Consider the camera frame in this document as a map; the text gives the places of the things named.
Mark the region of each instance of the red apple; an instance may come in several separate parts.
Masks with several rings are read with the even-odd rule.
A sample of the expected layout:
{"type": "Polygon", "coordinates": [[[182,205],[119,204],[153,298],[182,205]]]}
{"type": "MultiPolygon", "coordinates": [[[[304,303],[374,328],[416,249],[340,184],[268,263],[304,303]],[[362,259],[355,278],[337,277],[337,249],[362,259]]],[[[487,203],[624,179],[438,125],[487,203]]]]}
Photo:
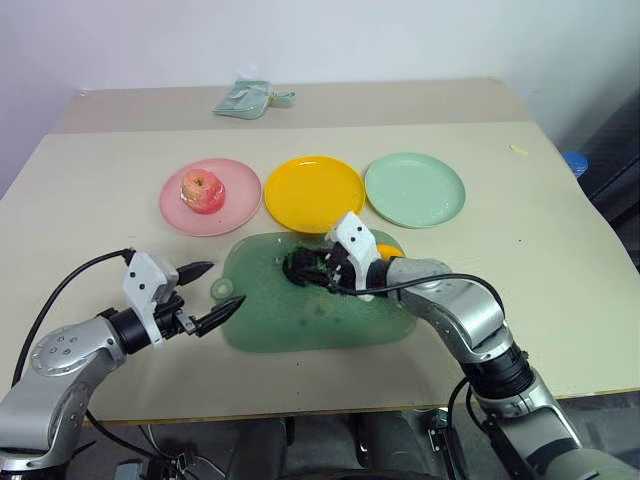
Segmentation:
{"type": "Polygon", "coordinates": [[[193,168],[182,178],[180,198],[195,213],[213,213],[224,203],[224,185],[208,170],[193,168]]]}

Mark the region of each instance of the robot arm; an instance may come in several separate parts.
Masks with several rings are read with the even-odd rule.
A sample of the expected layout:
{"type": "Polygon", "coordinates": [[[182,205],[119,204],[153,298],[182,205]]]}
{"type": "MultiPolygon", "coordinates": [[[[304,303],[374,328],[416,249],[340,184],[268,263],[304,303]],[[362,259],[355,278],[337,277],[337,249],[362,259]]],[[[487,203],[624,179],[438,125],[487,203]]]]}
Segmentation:
{"type": "Polygon", "coordinates": [[[183,313],[184,301],[174,291],[212,266],[196,262],[176,270],[137,252],[123,285],[130,308],[106,310],[44,337],[0,403],[0,478],[64,478],[93,391],[127,355],[182,332],[203,336],[227,320],[244,297],[195,319],[183,313]]]}
{"type": "Polygon", "coordinates": [[[315,283],[365,301],[372,293],[388,295],[426,320],[460,363],[487,415],[484,431],[513,478],[636,478],[637,472],[619,460],[582,448],[540,374],[514,342],[497,292],[478,281],[451,278],[455,275],[391,289],[425,277],[446,277],[451,269],[431,259],[384,261],[372,238],[360,219],[348,213],[327,235],[334,242],[331,249],[317,255],[294,252],[284,272],[297,284],[315,283]]]}

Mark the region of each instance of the table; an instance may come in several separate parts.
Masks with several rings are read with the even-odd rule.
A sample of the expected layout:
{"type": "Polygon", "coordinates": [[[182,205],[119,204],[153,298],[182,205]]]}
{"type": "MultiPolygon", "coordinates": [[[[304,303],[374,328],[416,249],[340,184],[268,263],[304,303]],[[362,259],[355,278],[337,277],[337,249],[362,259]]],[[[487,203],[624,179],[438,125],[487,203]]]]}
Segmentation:
{"type": "MultiPolygon", "coordinates": [[[[201,315],[230,248],[284,230],[262,205],[224,236],[173,231],[157,197],[180,166],[227,156],[251,165],[264,184],[277,165],[304,154],[334,156],[364,172],[402,150],[453,167],[467,204],[453,221],[423,230],[394,226],[367,206],[367,225],[394,236],[408,256],[437,258],[493,283],[518,344],[555,395],[640,386],[640,278],[557,150],[503,85],[283,88],[296,90],[298,104],[256,121],[210,114],[224,87],[75,98],[0,202],[0,395],[43,302],[85,260],[130,245],[173,265],[213,260],[214,269],[182,290],[189,310],[201,315]]],[[[123,308],[123,273],[118,261],[84,273],[41,334],[123,308]]],[[[282,354],[240,352],[214,332],[139,352],[98,388],[91,408],[121,421],[418,408],[444,404],[461,376],[426,322],[388,345],[282,354]]]]}

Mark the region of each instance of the light green plate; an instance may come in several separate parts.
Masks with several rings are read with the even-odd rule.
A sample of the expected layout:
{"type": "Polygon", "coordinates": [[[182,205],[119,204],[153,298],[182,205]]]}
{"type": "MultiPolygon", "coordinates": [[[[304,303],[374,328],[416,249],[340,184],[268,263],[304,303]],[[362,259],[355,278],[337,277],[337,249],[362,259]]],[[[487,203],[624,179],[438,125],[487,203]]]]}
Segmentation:
{"type": "MultiPolygon", "coordinates": [[[[378,243],[400,246],[373,232],[378,243]]],[[[239,242],[224,262],[216,299],[247,295],[222,326],[229,344],[247,352],[295,352],[395,342],[411,333],[416,318],[388,298],[364,302],[316,286],[299,287],[282,272],[282,261],[297,246],[327,246],[321,235],[265,233],[239,242]]]]}
{"type": "Polygon", "coordinates": [[[392,153],[371,164],[367,197],[380,215],[403,227],[433,227],[455,217],[465,201],[451,167],[421,153],[392,153]]]}

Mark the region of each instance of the floor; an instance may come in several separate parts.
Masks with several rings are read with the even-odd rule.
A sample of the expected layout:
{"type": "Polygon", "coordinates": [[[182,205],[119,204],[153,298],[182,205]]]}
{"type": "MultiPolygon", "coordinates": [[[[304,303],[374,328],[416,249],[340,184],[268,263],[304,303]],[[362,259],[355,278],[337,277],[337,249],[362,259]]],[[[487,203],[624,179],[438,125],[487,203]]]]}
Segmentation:
{"type": "MultiPolygon", "coordinates": [[[[640,466],[640,392],[573,398],[561,401],[584,446],[605,450],[635,466],[640,466]]],[[[433,473],[441,475],[421,422],[424,413],[404,412],[419,441],[428,452],[433,473]]],[[[161,448],[175,451],[191,447],[213,460],[223,470],[243,428],[253,420],[155,425],[154,435],[161,448]]],[[[458,430],[471,479],[508,479],[491,447],[473,425],[462,405],[454,409],[458,430]]],[[[128,441],[149,448],[140,430],[133,426],[111,427],[128,441]]],[[[79,445],[92,440],[97,444],[76,457],[69,467],[70,480],[111,480],[119,463],[136,459],[85,427],[79,445]]],[[[310,468],[359,468],[348,415],[308,415],[297,417],[295,442],[287,452],[287,472],[310,468]]],[[[192,472],[198,479],[222,478],[206,464],[198,463],[192,472]]]]}

